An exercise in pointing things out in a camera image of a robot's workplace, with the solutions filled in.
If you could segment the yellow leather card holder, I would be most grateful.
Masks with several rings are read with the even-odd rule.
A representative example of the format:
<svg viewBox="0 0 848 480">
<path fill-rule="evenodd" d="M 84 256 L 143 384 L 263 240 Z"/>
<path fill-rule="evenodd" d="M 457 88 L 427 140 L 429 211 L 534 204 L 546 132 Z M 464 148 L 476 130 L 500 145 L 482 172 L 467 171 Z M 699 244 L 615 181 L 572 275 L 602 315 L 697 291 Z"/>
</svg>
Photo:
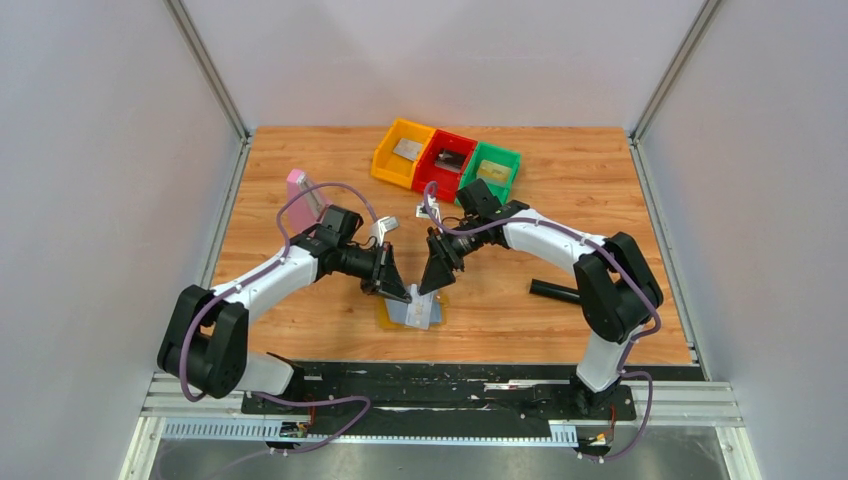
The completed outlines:
<svg viewBox="0 0 848 480">
<path fill-rule="evenodd" d="M 447 323 L 447 305 L 438 291 L 425 296 L 413 291 L 411 303 L 378 300 L 375 318 L 383 329 L 430 330 Z"/>
</svg>

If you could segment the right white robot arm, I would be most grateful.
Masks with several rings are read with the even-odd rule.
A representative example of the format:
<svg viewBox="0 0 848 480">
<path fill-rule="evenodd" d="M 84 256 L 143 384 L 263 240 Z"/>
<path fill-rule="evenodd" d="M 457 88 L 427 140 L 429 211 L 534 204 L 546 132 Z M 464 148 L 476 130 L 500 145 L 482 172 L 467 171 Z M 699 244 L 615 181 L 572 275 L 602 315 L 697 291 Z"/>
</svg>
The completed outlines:
<svg viewBox="0 0 848 480">
<path fill-rule="evenodd" d="M 464 215 L 450 228 L 436 216 L 438 191 L 429 182 L 422 208 L 433 225 L 429 256 L 417 286 L 420 295 L 447 287 L 464 270 L 464 259 L 486 245 L 527 253 L 573 275 L 582 314 L 591 334 L 578 363 L 580 383 L 593 393 L 607 390 L 623 375 L 633 343 L 649 335 L 645 325 L 661 325 L 657 309 L 663 293 L 635 239 L 619 232 L 600 236 L 555 222 L 524 202 L 502 202 L 482 180 L 461 188 L 456 197 Z"/>
</svg>

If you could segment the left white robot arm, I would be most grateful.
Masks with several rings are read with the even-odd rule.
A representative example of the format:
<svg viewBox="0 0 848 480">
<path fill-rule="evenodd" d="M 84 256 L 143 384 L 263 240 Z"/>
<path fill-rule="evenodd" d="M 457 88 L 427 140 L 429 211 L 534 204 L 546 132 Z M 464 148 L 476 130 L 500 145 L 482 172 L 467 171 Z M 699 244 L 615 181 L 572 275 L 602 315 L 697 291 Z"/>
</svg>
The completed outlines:
<svg viewBox="0 0 848 480">
<path fill-rule="evenodd" d="M 292 293 L 333 273 L 356 278 L 366 295 L 409 303 L 387 232 L 392 216 L 370 228 L 363 246 L 354 236 L 361 215 L 332 205 L 320 221 L 289 240 L 275 256 L 241 277 L 214 288 L 186 287 L 178 296 L 162 340 L 158 367 L 186 383 L 186 395 L 223 398 L 233 391 L 281 395 L 297 374 L 294 365 L 248 348 L 253 322 Z"/>
</svg>

